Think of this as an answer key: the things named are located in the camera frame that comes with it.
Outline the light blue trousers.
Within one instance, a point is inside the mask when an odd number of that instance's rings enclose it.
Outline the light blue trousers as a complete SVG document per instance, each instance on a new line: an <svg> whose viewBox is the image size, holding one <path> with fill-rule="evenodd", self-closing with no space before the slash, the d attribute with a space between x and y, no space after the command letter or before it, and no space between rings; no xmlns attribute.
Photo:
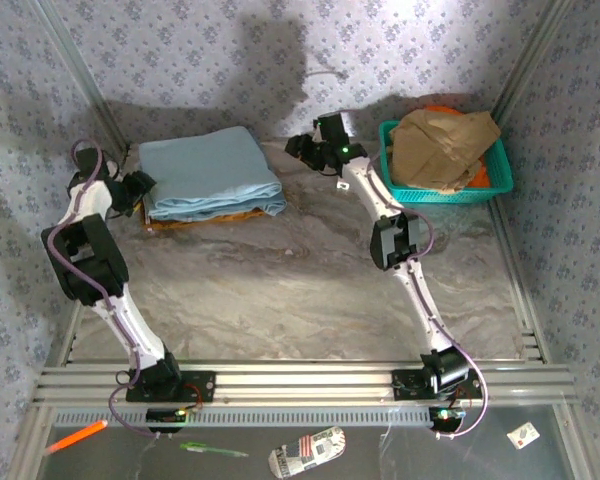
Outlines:
<svg viewBox="0 0 600 480"><path fill-rule="evenodd" d="M142 143L139 167L156 185L146 197L156 221L201 222L287 206L282 184L248 129Z"/></svg>

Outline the crumpled tan trousers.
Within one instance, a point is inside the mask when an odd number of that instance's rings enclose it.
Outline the crumpled tan trousers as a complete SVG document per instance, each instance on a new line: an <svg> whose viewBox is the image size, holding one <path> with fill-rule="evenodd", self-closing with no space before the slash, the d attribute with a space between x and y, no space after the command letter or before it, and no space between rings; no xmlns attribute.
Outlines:
<svg viewBox="0 0 600 480"><path fill-rule="evenodd" d="M485 111L451 115L424 108L403 117L389 135L396 185L453 194L467 187L501 131Z"/></svg>

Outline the teal plastic basket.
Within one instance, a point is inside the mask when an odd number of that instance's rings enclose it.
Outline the teal plastic basket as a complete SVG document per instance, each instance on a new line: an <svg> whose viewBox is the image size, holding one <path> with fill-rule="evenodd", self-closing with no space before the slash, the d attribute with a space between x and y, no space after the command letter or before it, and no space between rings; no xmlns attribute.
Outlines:
<svg viewBox="0 0 600 480"><path fill-rule="evenodd" d="M391 180L387 148L392 145L390 131L398 125L397 120L382 122L378 127L380 140L380 168L382 180L393 197L401 204L477 204L493 197L509 193L514 186L511 167L501 139L498 139L485 153L486 170L491 186L489 188L466 187L453 194L443 194L435 190L399 186Z"/></svg>

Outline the black control board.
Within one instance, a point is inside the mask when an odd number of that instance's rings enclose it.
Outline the black control board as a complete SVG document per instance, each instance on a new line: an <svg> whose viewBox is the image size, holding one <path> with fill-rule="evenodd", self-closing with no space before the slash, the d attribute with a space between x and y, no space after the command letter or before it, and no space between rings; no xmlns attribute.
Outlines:
<svg viewBox="0 0 600 480"><path fill-rule="evenodd" d="M457 434L464 422L466 412L456 407L430 407L429 416L433 422L430 429L439 434Z"/></svg>
<svg viewBox="0 0 600 480"><path fill-rule="evenodd" d="M151 433L172 434L179 432L187 420L184 409L150 408L145 415Z"/></svg>

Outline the orange marker pen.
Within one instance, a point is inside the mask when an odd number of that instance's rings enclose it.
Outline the orange marker pen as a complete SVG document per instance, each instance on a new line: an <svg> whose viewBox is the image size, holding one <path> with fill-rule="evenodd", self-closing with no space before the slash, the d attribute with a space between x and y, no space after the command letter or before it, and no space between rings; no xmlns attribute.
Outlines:
<svg viewBox="0 0 600 480"><path fill-rule="evenodd" d="M108 427L107 420L98 420L98 421L94 422L93 424L90 424L90 425L56 441L55 443L49 445L45 449L45 454L52 455L56 452L64 450L64 449L66 449L72 445L75 445L89 437L92 437L93 435L96 435L96 434L102 432L107 427Z"/></svg>

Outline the green pen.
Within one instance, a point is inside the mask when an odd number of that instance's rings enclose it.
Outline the green pen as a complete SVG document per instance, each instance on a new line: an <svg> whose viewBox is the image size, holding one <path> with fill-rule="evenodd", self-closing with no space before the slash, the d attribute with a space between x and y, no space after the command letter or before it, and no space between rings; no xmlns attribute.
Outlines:
<svg viewBox="0 0 600 480"><path fill-rule="evenodd" d="M180 445L180 448L195 453L212 453L223 455L231 458L248 458L249 454L246 452L224 449L219 447L213 447L202 443L187 442Z"/></svg>

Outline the small white card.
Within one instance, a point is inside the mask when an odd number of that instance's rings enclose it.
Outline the small white card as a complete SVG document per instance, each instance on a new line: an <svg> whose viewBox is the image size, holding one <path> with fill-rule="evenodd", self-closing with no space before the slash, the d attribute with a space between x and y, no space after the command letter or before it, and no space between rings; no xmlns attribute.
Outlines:
<svg viewBox="0 0 600 480"><path fill-rule="evenodd" d="M526 422L507 434L507 438L517 450L525 448L539 437L539 431L531 422Z"/></svg>

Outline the aluminium frame post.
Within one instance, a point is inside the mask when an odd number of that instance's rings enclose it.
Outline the aluminium frame post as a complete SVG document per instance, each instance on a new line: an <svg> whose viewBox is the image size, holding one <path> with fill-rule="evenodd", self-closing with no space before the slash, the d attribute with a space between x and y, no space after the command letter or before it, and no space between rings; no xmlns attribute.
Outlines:
<svg viewBox="0 0 600 480"><path fill-rule="evenodd" d="M113 114L106 105L95 79L79 52L69 29L65 26L52 0L27 0L44 30L57 49L60 57L69 69L72 78L85 96L87 103L94 110L103 129L115 141L121 138Z"/></svg>
<svg viewBox="0 0 600 480"><path fill-rule="evenodd" d="M509 121L574 2L575 0L547 0L491 111L492 118L501 128Z"/></svg>

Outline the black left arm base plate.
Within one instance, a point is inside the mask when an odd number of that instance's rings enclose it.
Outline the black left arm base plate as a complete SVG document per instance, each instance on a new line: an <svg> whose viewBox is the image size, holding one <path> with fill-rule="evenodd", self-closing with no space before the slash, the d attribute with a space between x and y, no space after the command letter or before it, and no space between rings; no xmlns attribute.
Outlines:
<svg viewBox="0 0 600 480"><path fill-rule="evenodd" d="M180 376L152 379L142 374L132 389L126 392L130 403L210 403L213 401L216 373L213 371L182 371Z"/></svg>

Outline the aluminium side rail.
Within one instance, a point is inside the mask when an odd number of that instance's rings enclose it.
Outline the aluminium side rail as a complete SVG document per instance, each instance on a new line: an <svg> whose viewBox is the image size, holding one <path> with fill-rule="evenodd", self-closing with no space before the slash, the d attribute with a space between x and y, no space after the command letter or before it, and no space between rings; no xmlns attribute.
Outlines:
<svg viewBox="0 0 600 480"><path fill-rule="evenodd" d="M550 353L502 201L490 200L488 211L510 282L516 317L523 330L525 362L544 370L560 396L552 411L568 469L575 480L600 480L600 459L586 429L572 368L555 361Z"/></svg>
<svg viewBox="0 0 600 480"><path fill-rule="evenodd" d="M6 480L35 480L44 457L51 429L61 410L79 411L104 408L113 385L104 374L113 365L107 363L73 363L73 344L86 308L74 302L68 326L61 342L54 346L50 359L35 382L34 393L17 436L16 450Z"/></svg>

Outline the aluminium mounting rail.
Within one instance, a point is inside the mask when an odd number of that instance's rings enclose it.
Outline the aluminium mounting rail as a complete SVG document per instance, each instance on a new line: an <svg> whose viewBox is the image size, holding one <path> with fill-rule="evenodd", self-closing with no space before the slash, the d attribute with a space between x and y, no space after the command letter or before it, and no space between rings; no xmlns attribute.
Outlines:
<svg viewBox="0 0 600 480"><path fill-rule="evenodd" d="M394 370L419 369L414 361L210 361L183 362L183 371L216 373L214 403L230 407L376 406L393 402ZM564 365L495 360L479 363L492 405L551 405L578 400ZM46 367L33 402L48 407L105 406L116 387L115 363L74 362Z"/></svg>

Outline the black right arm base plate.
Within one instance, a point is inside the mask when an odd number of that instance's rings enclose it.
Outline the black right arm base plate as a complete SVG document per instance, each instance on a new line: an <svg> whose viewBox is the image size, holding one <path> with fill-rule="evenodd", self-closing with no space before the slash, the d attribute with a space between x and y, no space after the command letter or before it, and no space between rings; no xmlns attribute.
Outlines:
<svg viewBox="0 0 600 480"><path fill-rule="evenodd" d="M476 400L483 398L481 383L476 372L470 369L467 376L450 386L442 387L437 393L429 385L426 374L421 370L399 369L391 372L391 387L395 401L402 400L438 400L450 401Z"/></svg>

